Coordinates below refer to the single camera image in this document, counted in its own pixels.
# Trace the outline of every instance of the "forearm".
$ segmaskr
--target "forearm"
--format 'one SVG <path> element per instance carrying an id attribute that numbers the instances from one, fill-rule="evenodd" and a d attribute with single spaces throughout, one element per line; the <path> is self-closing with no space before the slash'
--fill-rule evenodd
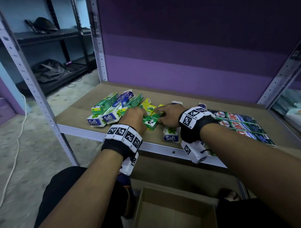
<path id="1" fill-rule="evenodd" d="M 122 161 L 101 151 L 40 227 L 101 227 Z"/>
<path id="2" fill-rule="evenodd" d="M 200 136 L 271 209 L 291 224 L 299 222 L 301 160 L 218 124 L 205 125 Z"/>

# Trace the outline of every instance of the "person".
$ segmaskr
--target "person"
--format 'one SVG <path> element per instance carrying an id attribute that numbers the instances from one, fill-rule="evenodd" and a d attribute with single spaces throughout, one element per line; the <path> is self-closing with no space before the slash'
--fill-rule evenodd
<path id="1" fill-rule="evenodd" d="M 179 127 L 185 110 L 168 104 L 155 111 L 165 114 L 160 123 Z M 119 124 L 142 135 L 145 114 L 130 108 Z M 213 122 L 203 124 L 197 137 L 259 198 L 223 202 L 216 210 L 219 227 L 301 227 L 301 160 Z M 119 174 L 123 160 L 120 153 L 103 149 L 87 169 L 70 167 L 55 175 L 45 189 L 35 227 L 122 227 L 120 216 L 129 215 L 134 204 L 130 181 Z"/>

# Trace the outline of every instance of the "gray floor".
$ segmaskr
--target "gray floor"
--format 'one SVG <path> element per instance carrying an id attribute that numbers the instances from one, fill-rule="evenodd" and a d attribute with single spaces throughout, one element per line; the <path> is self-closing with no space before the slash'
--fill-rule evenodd
<path id="1" fill-rule="evenodd" d="M 85 75 L 74 88 L 64 87 L 48 97 L 55 115 L 62 112 L 99 83 L 97 71 Z M 11 178 L 4 204 L 0 209 L 0 227 L 33 227 L 42 194 L 51 177 L 71 166 L 53 131 L 35 100 L 28 100 L 32 113 L 27 116 L 20 138 L 17 167 Z M 24 116 L 17 115 L 0 126 L 0 193 L 13 167 L 17 136 Z M 82 166 L 95 157 L 100 143 L 67 135 Z"/>

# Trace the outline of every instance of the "black pants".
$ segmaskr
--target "black pants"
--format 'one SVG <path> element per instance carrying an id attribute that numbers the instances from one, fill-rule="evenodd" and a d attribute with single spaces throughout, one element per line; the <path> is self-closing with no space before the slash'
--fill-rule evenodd
<path id="1" fill-rule="evenodd" d="M 34 228 L 39 227 L 86 169 L 72 166 L 51 179 L 43 194 Z M 125 213 L 127 198 L 127 191 L 116 181 L 102 227 L 123 227 L 120 217 Z M 290 227 L 259 199 L 234 202 L 222 199 L 218 204 L 216 216 L 219 228 Z"/>

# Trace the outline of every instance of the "black metal rack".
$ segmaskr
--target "black metal rack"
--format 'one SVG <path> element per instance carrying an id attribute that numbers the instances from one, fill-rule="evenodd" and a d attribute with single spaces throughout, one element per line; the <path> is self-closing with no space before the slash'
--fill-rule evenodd
<path id="1" fill-rule="evenodd" d="M 17 32 L 15 33 L 15 36 L 17 38 L 17 41 L 19 45 L 27 46 L 27 45 L 33 45 L 37 43 L 45 43 L 45 42 L 52 42 L 52 41 L 60 41 L 60 45 L 65 57 L 66 62 L 70 62 L 70 57 L 68 54 L 68 50 L 65 44 L 64 39 L 70 38 L 70 37 L 79 37 L 82 50 L 84 53 L 84 56 L 82 58 L 76 59 L 72 61 L 72 64 L 67 66 L 68 69 L 70 69 L 70 73 L 68 73 L 64 78 L 60 81 L 53 81 L 49 83 L 41 83 L 40 87 L 45 95 L 51 93 L 56 88 L 68 83 L 69 81 L 75 79 L 76 77 L 86 73 L 91 72 L 93 69 L 95 69 L 96 66 L 96 59 L 95 54 L 87 54 L 86 46 L 84 43 L 84 36 L 91 35 L 91 30 L 87 28 L 82 28 L 79 14 L 77 10 L 76 0 L 70 0 L 75 21 L 76 21 L 76 27 L 70 28 L 70 29 L 61 29 L 52 5 L 51 0 L 46 0 L 47 8 L 51 14 L 52 20 L 54 22 L 54 25 L 59 29 L 58 31 L 51 32 L 50 34 L 35 34 L 34 32 Z M 29 88 L 27 87 L 26 83 L 20 82 L 16 84 L 17 88 L 20 90 L 20 92 L 24 95 L 30 95 Z"/>

